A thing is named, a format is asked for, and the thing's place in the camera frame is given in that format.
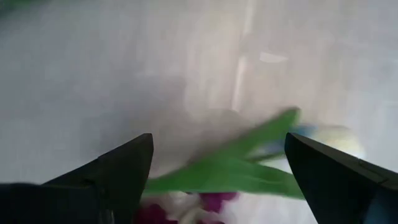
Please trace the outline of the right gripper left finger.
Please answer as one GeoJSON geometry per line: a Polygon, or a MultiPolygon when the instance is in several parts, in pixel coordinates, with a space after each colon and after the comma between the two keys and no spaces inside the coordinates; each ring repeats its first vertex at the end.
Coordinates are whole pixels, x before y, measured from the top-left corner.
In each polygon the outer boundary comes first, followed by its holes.
{"type": "Polygon", "coordinates": [[[145,133],[43,184],[0,183],[0,224],[131,224],[153,151],[145,133]]]}

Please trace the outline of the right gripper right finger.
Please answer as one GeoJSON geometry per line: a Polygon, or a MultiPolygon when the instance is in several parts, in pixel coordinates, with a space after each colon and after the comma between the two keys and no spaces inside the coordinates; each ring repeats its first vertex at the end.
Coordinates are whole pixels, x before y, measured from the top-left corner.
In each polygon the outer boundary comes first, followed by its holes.
{"type": "Polygon", "coordinates": [[[296,133],[284,150],[318,224],[398,224],[398,173],[296,133]]]}

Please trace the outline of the white artificial tulip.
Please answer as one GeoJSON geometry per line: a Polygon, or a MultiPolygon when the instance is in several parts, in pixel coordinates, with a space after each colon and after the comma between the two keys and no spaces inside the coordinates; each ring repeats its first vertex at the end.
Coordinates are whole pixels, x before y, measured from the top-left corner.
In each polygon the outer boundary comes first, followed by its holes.
{"type": "Polygon", "coordinates": [[[285,156],[285,135],[291,131],[327,146],[365,158],[366,151],[352,131],[344,126],[299,125],[300,110],[287,108],[270,120],[248,130],[219,149],[177,170],[150,178],[144,195],[167,192],[271,194],[302,200],[295,177],[265,166],[265,161],[285,156]]]}

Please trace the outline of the magenta flower bunch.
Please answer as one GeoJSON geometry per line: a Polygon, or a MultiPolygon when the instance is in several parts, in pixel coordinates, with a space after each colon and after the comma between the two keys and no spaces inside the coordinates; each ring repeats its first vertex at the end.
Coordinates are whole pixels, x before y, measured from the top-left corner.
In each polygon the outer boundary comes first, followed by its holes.
{"type": "Polygon", "coordinates": [[[225,224],[220,217],[228,202],[238,197],[236,192],[186,193],[171,192],[145,198],[133,224],[225,224]]]}

